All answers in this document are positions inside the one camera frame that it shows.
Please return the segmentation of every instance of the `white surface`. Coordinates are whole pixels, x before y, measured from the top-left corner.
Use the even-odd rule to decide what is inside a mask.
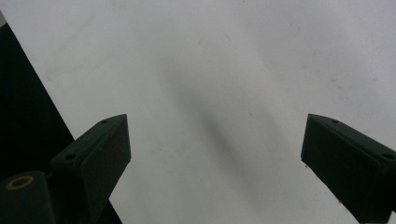
[[[396,148],[394,1],[0,10],[75,137],[128,114],[133,161],[111,196],[124,223],[356,223],[300,162],[306,115]]]

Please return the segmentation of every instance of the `bolt hole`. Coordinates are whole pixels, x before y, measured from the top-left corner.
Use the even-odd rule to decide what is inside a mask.
[[[7,186],[7,190],[23,189],[24,187],[30,185],[34,178],[31,175],[20,176],[16,179],[11,180]]]
[[[76,157],[75,154],[69,154],[69,155],[67,155],[66,157],[64,157],[64,159],[67,160],[67,161],[71,161],[71,160],[73,160],[75,157]]]
[[[394,160],[395,157],[390,154],[382,154],[383,157],[387,158],[388,160]]]

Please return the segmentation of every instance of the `white fabric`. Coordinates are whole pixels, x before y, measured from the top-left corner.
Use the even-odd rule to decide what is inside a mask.
[[[124,223],[356,223],[308,113],[396,148],[395,1],[1,1],[75,137],[126,113]]]

